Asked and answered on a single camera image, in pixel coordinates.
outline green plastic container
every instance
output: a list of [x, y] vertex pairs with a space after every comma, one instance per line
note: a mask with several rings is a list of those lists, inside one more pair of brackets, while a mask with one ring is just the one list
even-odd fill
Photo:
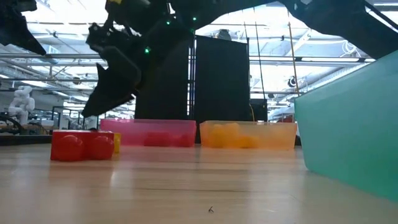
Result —
[[295, 100], [310, 171], [398, 202], [398, 52]]

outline wooden tabletop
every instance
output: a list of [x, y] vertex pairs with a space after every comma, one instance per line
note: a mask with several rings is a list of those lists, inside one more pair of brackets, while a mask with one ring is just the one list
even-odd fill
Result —
[[0, 147], [0, 223], [398, 222], [397, 204], [308, 172], [300, 150], [122, 147], [112, 161], [49, 158], [49, 145]]

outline pink translucent bin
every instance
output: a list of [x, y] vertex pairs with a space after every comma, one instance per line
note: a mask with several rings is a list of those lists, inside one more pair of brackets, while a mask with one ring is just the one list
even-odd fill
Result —
[[193, 147], [195, 121], [102, 119], [101, 130], [121, 133], [122, 146]]

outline black partition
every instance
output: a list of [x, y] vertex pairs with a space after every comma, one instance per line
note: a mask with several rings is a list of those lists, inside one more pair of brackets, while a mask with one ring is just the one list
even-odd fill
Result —
[[136, 119], [188, 119], [188, 42], [170, 54], [136, 100]]
[[193, 117], [198, 123], [250, 121], [249, 84], [247, 44], [197, 37]]

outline green led light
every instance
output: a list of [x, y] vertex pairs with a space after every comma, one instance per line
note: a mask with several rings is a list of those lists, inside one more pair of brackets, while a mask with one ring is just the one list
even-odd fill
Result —
[[149, 54], [149, 52], [150, 52], [150, 48], [149, 48], [149, 47], [146, 47], [146, 48], [145, 48], [145, 54]]

